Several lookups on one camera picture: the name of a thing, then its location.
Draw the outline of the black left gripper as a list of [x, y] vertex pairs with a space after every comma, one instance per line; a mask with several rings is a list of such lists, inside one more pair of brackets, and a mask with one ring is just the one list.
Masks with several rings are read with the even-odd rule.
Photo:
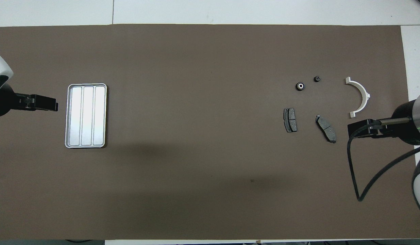
[[0, 89], [0, 116], [12, 109], [57, 112], [58, 102], [55, 98], [46, 96], [16, 95], [9, 84], [4, 84]]

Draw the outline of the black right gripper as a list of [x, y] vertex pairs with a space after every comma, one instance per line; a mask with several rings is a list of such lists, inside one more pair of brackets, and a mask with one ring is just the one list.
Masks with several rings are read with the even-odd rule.
[[393, 118], [410, 119], [396, 125], [380, 125], [379, 120], [365, 119], [347, 125], [349, 138], [400, 138], [410, 145], [420, 145], [420, 132], [414, 122], [413, 107], [415, 100], [401, 104], [394, 110]]

